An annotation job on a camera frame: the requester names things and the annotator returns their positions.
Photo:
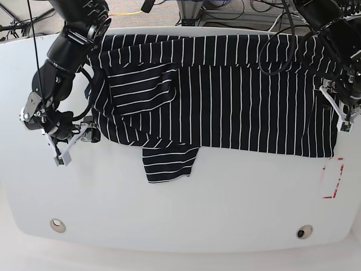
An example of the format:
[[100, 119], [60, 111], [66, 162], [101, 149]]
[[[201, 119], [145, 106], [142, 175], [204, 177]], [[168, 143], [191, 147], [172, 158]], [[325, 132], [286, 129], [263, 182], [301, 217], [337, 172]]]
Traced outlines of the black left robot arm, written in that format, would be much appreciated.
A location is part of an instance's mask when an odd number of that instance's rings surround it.
[[[293, 1], [292, 5], [311, 29], [300, 44], [300, 60], [324, 80], [319, 90], [338, 114], [338, 130], [349, 132], [360, 114], [360, 27], [345, 18], [354, 1]], [[306, 42], [314, 35], [334, 62], [334, 71], [323, 72], [305, 60]]]

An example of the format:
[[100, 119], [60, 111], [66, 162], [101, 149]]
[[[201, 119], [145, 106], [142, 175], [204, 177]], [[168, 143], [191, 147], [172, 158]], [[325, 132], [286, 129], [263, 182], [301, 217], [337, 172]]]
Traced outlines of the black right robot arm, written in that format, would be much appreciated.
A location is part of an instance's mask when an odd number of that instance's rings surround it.
[[[20, 112], [20, 121], [29, 130], [41, 130], [54, 152], [57, 165], [71, 162], [69, 149], [79, 140], [97, 143], [100, 131], [88, 113], [94, 104], [91, 91], [95, 79], [84, 69], [86, 58], [100, 45], [111, 18], [106, 1], [51, 1], [64, 19], [64, 26], [51, 45], [43, 66], [37, 66], [32, 91]], [[60, 112], [61, 101], [72, 91], [76, 73], [89, 82], [88, 105], [78, 116]]]

